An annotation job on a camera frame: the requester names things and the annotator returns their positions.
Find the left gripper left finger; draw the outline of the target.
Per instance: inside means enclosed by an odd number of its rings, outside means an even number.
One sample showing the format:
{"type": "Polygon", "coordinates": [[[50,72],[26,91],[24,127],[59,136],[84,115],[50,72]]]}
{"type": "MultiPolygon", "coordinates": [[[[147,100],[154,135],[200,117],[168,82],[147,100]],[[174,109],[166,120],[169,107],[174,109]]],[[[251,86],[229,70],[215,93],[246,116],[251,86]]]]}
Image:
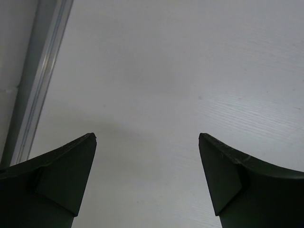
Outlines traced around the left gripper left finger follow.
{"type": "Polygon", "coordinates": [[[70,228],[78,216],[96,151],[87,133],[0,170],[2,228],[70,228]]]}

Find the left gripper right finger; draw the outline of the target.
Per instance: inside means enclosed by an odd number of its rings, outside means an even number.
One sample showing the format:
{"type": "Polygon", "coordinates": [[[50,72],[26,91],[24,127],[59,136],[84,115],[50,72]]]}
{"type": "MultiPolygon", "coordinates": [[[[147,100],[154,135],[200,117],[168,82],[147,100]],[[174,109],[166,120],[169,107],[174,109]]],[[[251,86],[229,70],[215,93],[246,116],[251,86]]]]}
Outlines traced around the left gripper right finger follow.
{"type": "Polygon", "coordinates": [[[199,152],[224,228],[302,228],[304,174],[236,150],[207,133],[199,152]]]}

